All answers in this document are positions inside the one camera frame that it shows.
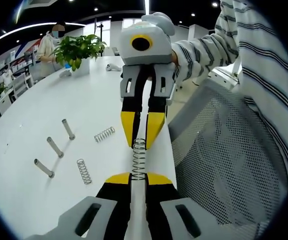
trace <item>striped shirt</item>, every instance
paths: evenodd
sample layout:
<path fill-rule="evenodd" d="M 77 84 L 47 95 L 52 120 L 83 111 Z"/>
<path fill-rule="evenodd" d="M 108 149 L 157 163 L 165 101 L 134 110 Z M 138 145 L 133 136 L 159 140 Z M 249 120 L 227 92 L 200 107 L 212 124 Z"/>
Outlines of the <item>striped shirt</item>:
<path fill-rule="evenodd" d="M 276 33 L 253 6 L 221 1 L 215 33 L 172 47 L 178 57 L 176 81 L 200 77 L 219 66 L 242 62 L 239 91 L 276 141 L 288 172 L 288 54 Z"/>

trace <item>camera lens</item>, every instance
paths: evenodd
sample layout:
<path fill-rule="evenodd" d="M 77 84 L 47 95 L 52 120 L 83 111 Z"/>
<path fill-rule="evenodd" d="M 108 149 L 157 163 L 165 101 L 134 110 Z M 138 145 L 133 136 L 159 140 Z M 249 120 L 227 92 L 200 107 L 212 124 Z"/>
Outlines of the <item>camera lens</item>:
<path fill-rule="evenodd" d="M 146 51 L 149 49 L 150 43 L 147 39 L 138 37 L 133 40 L 132 46 L 138 51 Z"/>

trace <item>gray mesh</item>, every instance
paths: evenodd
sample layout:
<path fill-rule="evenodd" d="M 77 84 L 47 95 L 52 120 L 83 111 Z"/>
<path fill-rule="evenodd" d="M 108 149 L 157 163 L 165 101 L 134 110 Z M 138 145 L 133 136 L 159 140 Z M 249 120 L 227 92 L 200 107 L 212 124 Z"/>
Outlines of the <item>gray mesh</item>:
<path fill-rule="evenodd" d="M 286 168 L 264 123 L 239 95 L 208 79 L 169 124 L 180 195 L 255 239 L 288 189 Z"/>

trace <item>round table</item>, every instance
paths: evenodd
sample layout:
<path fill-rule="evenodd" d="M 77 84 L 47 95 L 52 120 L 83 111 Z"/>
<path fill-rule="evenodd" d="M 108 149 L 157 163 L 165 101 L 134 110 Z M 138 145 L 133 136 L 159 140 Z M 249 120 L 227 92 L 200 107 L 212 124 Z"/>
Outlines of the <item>round table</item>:
<path fill-rule="evenodd" d="M 122 66 L 118 56 L 90 61 L 90 75 L 59 78 L 63 69 L 26 91 L 0 118 L 0 216 L 18 238 L 44 234 L 57 226 L 61 214 L 86 196 L 96 196 L 112 175 L 131 172 L 132 149 L 121 124 L 120 75 L 106 71 Z M 144 137 L 151 82 L 143 95 L 139 137 Z M 67 119 L 74 140 L 61 122 Z M 97 143 L 94 135 L 109 128 L 115 134 Z M 52 137 L 64 152 L 58 158 L 46 142 Z M 49 178 L 33 161 L 55 172 Z M 92 178 L 85 185 L 76 161 L 84 159 Z M 174 160 L 165 124 L 146 152 L 146 171 L 167 176 L 176 186 Z"/>

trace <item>coil spring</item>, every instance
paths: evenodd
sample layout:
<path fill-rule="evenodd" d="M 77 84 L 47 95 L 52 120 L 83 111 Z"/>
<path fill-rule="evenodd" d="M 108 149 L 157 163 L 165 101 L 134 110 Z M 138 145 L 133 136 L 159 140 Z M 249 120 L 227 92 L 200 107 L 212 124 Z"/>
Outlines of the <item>coil spring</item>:
<path fill-rule="evenodd" d="M 100 142 L 104 140 L 105 138 L 109 137 L 110 135 L 112 135 L 114 132 L 115 132 L 115 128 L 111 126 L 108 129 L 105 129 L 104 131 L 102 131 L 101 133 L 95 135 L 94 136 L 95 141 Z"/>
<path fill-rule="evenodd" d="M 82 176 L 82 179 L 84 181 L 84 184 L 90 184 L 92 180 L 90 179 L 90 175 L 87 171 L 84 159 L 77 160 L 77 166 L 80 172 L 80 175 Z"/>
<path fill-rule="evenodd" d="M 146 141 L 142 138 L 135 139 L 133 145 L 133 170 L 132 180 L 145 179 Z"/>

